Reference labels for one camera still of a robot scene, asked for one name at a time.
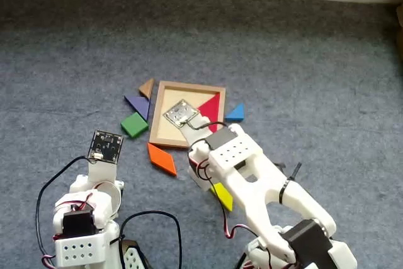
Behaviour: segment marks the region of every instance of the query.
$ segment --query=green square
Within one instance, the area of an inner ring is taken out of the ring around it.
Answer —
[[[120,125],[132,138],[137,137],[143,131],[149,128],[148,123],[144,121],[139,113],[134,113],[133,115],[127,117],[121,122]]]

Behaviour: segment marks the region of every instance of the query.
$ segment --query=blue triangle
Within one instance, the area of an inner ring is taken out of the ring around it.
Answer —
[[[244,104],[238,104],[235,109],[225,116],[226,121],[241,122],[244,119]]]
[[[149,117],[150,101],[145,97],[125,96],[126,101],[130,103],[145,121]]]

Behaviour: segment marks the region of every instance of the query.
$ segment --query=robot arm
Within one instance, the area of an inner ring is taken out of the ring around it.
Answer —
[[[271,254],[273,268],[283,268],[296,262],[310,269],[357,267],[347,245],[329,239],[336,232],[333,218],[298,183],[289,180],[241,126],[232,124],[213,134],[207,127],[202,127],[209,122],[208,118],[198,114],[186,119],[189,109],[184,109],[184,106],[188,108],[190,105],[182,100],[167,113],[174,111],[175,118],[180,121],[171,122],[176,124],[191,145],[191,162],[205,160],[211,181],[221,182],[245,210],[248,226],[258,235],[254,243],[248,245],[250,258],[263,259],[264,263],[259,265],[267,266],[269,253],[262,251],[265,250]],[[190,168],[189,172],[200,187],[204,190],[210,188],[210,182],[197,177],[195,168]],[[248,182],[245,177],[249,175],[254,175],[256,181]],[[300,213],[304,220],[287,232],[279,230],[270,222],[266,208],[270,202],[281,202]],[[308,243],[319,246],[311,245],[310,251],[305,251],[301,242],[306,247],[310,247]]]

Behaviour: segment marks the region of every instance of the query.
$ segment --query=yellow tangram piece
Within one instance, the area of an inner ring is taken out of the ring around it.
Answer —
[[[226,209],[229,211],[232,211],[232,196],[228,192],[228,190],[225,189],[223,184],[217,183],[214,184],[215,191],[217,192],[217,195],[219,196],[220,201],[222,204],[225,206]]]

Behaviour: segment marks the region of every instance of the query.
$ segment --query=tangram piece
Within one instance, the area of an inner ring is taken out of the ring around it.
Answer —
[[[202,116],[206,116],[211,122],[217,122],[219,120],[219,107],[220,107],[220,93],[214,95],[213,98],[206,103],[199,106],[199,110]],[[208,127],[212,132],[217,131],[217,125],[210,125]]]
[[[222,202],[222,205],[224,205],[225,208],[229,211],[232,211],[232,195],[228,192],[228,190],[225,189],[225,187],[221,183],[214,184],[214,188],[218,194],[220,201]]]
[[[140,93],[150,100],[152,87],[154,86],[154,78],[149,79],[146,83],[139,87]]]
[[[175,163],[172,155],[150,143],[147,143],[147,145],[151,163],[155,164],[165,172],[176,176]]]
[[[240,103],[239,105],[237,105],[237,107],[235,107],[235,109],[230,112],[228,115],[225,116],[226,121],[230,121],[230,122],[241,122],[244,119],[244,104]]]
[[[150,101],[145,97],[138,96],[125,96],[125,99],[133,106],[135,111],[147,121],[149,117]]]
[[[134,113],[133,115],[127,117],[120,124],[122,128],[127,132],[131,138],[137,137],[143,131],[149,128],[146,121],[139,115],[139,113]]]

